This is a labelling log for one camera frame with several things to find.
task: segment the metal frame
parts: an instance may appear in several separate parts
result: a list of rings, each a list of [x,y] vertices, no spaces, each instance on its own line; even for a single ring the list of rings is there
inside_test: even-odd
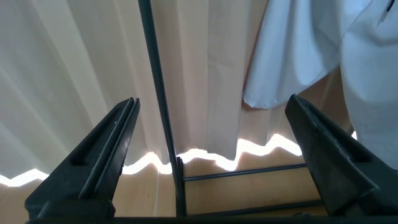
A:
[[[187,206],[185,201],[185,182],[196,181],[196,180],[207,180],[221,177],[232,177],[237,175],[249,175],[258,174],[263,172],[274,172],[278,170],[288,170],[288,169],[298,169],[306,167],[305,163],[291,164],[276,167],[266,167],[260,169],[251,170],[239,170],[226,172],[222,174],[210,174],[210,175],[199,175],[192,177],[184,177],[183,174],[183,162],[181,158],[177,157],[174,148],[172,128],[170,125],[169,110],[167,108],[167,99],[164,88],[164,81],[162,75],[162,67],[160,64],[159,49],[157,46],[154,19],[152,15],[152,8],[149,0],[138,0],[139,8],[141,11],[142,25],[144,28],[145,38],[147,42],[150,66],[152,69],[152,75],[154,77],[155,89],[157,101],[160,109],[160,117],[162,118],[162,124],[164,129],[164,134],[167,143],[167,149],[169,152],[169,159],[172,165],[175,192],[176,192],[176,213],[178,217],[187,216]],[[267,207],[257,207],[257,208],[245,208],[240,210],[232,210],[225,212],[215,212],[215,213],[205,213],[198,215],[210,215],[210,216],[220,216],[220,215],[244,215],[248,213],[259,213],[259,212],[269,212],[273,210],[282,210],[288,208],[300,208],[321,205],[321,200],[308,201],[308,202],[298,202],[283,205],[273,205]]]

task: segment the wooden floor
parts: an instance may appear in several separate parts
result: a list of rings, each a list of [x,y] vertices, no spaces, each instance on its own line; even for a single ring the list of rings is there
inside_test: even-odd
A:
[[[258,157],[243,154],[238,169],[277,166],[303,162],[283,149]],[[225,172],[213,161],[194,159],[185,165],[186,175]],[[34,181],[22,187],[0,187],[1,223],[24,223],[25,198],[40,184]],[[218,212],[240,208],[277,205],[319,199],[307,168],[220,179],[187,182],[185,185],[188,214]],[[134,175],[122,175],[115,192],[114,206],[118,217],[175,216],[175,190],[172,175],[159,174],[150,165]],[[326,215],[322,206],[260,213],[260,216],[285,216],[297,212]]]

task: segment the hanging garment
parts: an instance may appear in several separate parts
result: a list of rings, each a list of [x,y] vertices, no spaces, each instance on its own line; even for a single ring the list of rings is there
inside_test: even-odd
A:
[[[244,101],[271,109],[340,64],[358,140],[398,169],[397,20],[390,0],[271,0]]]

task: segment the curtain fold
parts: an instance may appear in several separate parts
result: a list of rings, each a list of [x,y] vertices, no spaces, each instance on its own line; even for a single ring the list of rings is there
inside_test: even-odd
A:
[[[276,133],[295,140],[284,105],[257,110],[241,99],[266,4],[152,1],[178,154],[205,149],[233,160],[239,138],[262,146]],[[137,1],[0,5],[1,175],[51,172],[130,96],[141,99],[141,111],[125,165],[148,152],[169,162]],[[337,71],[302,95],[349,128],[339,77]]]

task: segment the bright light strip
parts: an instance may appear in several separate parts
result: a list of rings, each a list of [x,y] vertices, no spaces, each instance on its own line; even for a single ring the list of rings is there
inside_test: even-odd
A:
[[[181,157],[184,163],[188,163],[194,158],[200,158],[215,161],[216,164],[224,170],[232,171],[238,166],[238,162],[242,153],[247,152],[255,156],[265,156],[277,147],[281,147],[282,149],[285,149],[296,156],[302,155],[300,147],[296,143],[288,140],[280,134],[275,134],[265,146],[259,146],[251,141],[239,139],[237,143],[236,157],[233,161],[215,153],[207,153],[207,151],[203,149],[190,149],[188,152],[184,152],[178,156]],[[172,173],[172,166],[170,163],[164,165],[155,153],[148,152],[136,163],[129,166],[124,166],[123,174],[136,174],[149,164],[155,165],[161,174]],[[19,187],[35,179],[44,180],[48,176],[48,174],[45,174],[37,169],[32,169],[12,179],[8,179],[7,177],[0,175],[0,183],[9,187]]]

